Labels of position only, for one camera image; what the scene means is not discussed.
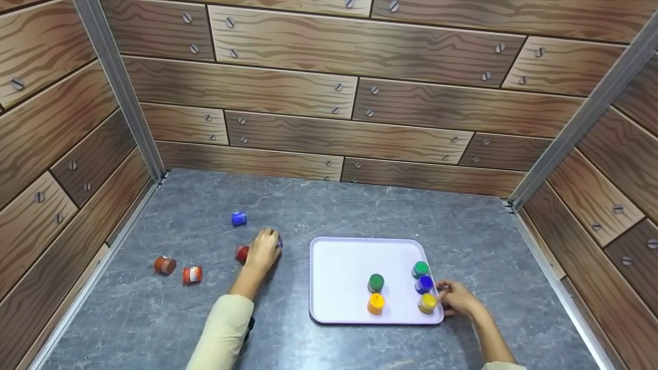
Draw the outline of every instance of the blue paint jar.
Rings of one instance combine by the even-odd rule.
[[[434,287],[434,281],[427,275],[422,275],[416,280],[416,291],[419,294],[429,293]]]

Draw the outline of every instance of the orange paint jar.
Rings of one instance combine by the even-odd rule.
[[[186,267],[183,269],[183,284],[197,284],[203,278],[203,269],[201,266]]]
[[[161,255],[155,259],[153,268],[155,269],[156,273],[169,275],[176,269],[176,260]]]

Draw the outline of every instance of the hand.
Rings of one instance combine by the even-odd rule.
[[[436,283],[436,288],[440,292],[439,301],[444,306],[449,306],[445,308],[445,316],[465,313],[469,317],[473,317],[476,311],[484,308],[478,298],[460,282],[441,280]]]
[[[262,229],[251,243],[245,267],[264,276],[281,254],[281,248],[276,247],[278,239],[278,231],[271,227]]]

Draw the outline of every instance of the small jar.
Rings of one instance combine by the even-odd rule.
[[[380,293],[384,288],[384,277],[379,274],[372,274],[368,280],[368,290],[370,293]]]
[[[413,278],[416,279],[420,278],[422,275],[429,275],[429,273],[430,267],[423,261],[416,262],[416,264],[413,265],[413,269],[411,269],[411,274],[413,275]]]
[[[431,315],[435,308],[436,298],[433,295],[425,293],[420,296],[420,299],[418,300],[418,309],[420,312],[426,315]]]

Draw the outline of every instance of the wood grain pattern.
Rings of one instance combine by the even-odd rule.
[[[615,106],[658,136],[658,54],[633,77]]]
[[[120,109],[51,167],[55,178],[82,207],[137,144]],[[72,170],[71,162],[77,167]]]
[[[374,0],[372,17],[626,43],[656,8],[653,0],[408,0],[393,13],[390,3]]]
[[[0,304],[0,358],[14,369],[150,179],[134,150]]]
[[[538,56],[541,48],[545,54]],[[529,37],[503,88],[587,96],[625,49],[590,41]]]
[[[528,227],[528,230],[530,231],[530,235],[532,235],[532,237],[535,239],[535,242],[537,242],[537,245],[542,250],[542,253],[548,260],[548,263],[553,268],[553,271],[555,271],[557,278],[559,279],[564,278],[567,275],[567,273],[562,268],[562,265],[560,265],[560,263],[557,261],[557,258],[555,258],[553,251],[551,251],[551,248],[549,248],[548,244],[546,244],[544,237],[542,237],[539,230],[537,230],[537,227],[532,222],[530,216],[528,216],[528,213],[526,212],[525,209],[522,208],[521,210],[519,210],[519,217],[523,220],[523,223]]]
[[[658,368],[658,321],[550,185],[524,208],[628,367]]]
[[[356,77],[331,74],[137,57],[124,62],[138,97],[151,103],[349,119],[357,85]]]
[[[265,176],[340,179],[343,157],[219,145],[156,142],[168,168],[243,172]]]
[[[35,201],[37,192],[44,200]],[[73,201],[46,172],[0,211],[0,299],[78,212]],[[54,218],[59,213],[63,222]]]
[[[32,346],[30,346],[28,353],[25,354],[22,360],[20,360],[20,363],[18,366],[16,366],[15,370],[27,370],[29,368],[32,361],[39,354],[41,347],[45,344],[50,334],[55,330],[59,322],[62,320],[66,311],[68,311],[68,308],[70,308],[71,304],[73,304],[73,301],[75,301],[75,299],[78,297],[78,294],[87,283],[87,280],[89,280],[91,274],[94,272],[94,270],[96,270],[96,267],[101,262],[103,257],[105,257],[108,250],[109,248],[106,244],[101,246],[82,275],[80,275],[80,278],[76,284],[73,286],[73,288],[71,288],[71,291],[66,295],[66,298],[64,298],[62,303],[59,305],[56,312],[53,314],[50,320],[48,320],[48,324],[46,324],[46,326],[43,328]]]
[[[553,140],[478,132],[459,161],[460,165],[527,171]]]
[[[580,98],[362,78],[354,119],[554,138]],[[374,112],[367,115],[368,109]]]
[[[560,198],[601,247],[628,230],[644,214],[577,149],[548,177]],[[614,207],[623,206],[621,213]],[[592,225],[599,223],[601,230]]]
[[[226,121],[233,146],[446,164],[457,164],[473,135],[469,131],[236,111],[226,111]]]
[[[204,5],[151,0],[102,0],[102,4],[121,53],[215,60]],[[184,13],[190,23],[183,19]]]
[[[498,87],[525,39],[257,9],[208,10],[218,62],[402,80]],[[227,16],[237,26],[227,26]],[[505,49],[496,53],[499,43]],[[483,80],[485,72],[491,76]]]
[[[345,158],[341,181],[506,198],[525,172]]]
[[[576,146],[658,221],[658,138],[611,107]]]
[[[72,0],[1,15],[0,103],[10,107],[93,57]],[[22,80],[24,87],[14,88],[12,78]]]
[[[345,1],[336,0],[206,0],[206,3],[243,5],[246,7],[284,9],[304,13],[343,14],[350,16],[370,15],[372,0],[355,0],[351,8]]]
[[[98,62],[0,116],[0,207],[116,109]]]
[[[615,346],[613,346],[612,342],[610,342],[610,338],[608,338],[608,336],[605,334],[605,331],[603,331],[603,328],[601,327],[599,322],[596,321],[596,318],[592,314],[592,311],[590,311],[590,308],[587,307],[585,301],[582,300],[580,293],[578,293],[578,290],[571,282],[571,280],[569,280],[568,277],[565,277],[564,279],[562,279],[562,284],[567,289],[567,292],[569,292],[569,295],[571,295],[571,298],[576,304],[576,307],[578,308],[582,316],[585,318],[585,321],[587,321],[587,324],[590,326],[590,329],[594,333],[594,336],[596,336],[596,338],[599,340],[599,343],[603,347],[605,354],[608,355],[608,358],[610,359],[610,362],[612,362],[615,369],[628,370],[626,364],[624,363],[624,360],[622,360],[621,357],[619,356],[619,353],[615,349]]]
[[[658,315],[658,248],[651,247],[650,241],[658,243],[658,227],[649,219],[644,219],[605,248],[605,253],[653,313]],[[625,265],[623,257],[630,257],[631,264]]]
[[[142,103],[141,110],[156,140],[228,145],[222,109]]]

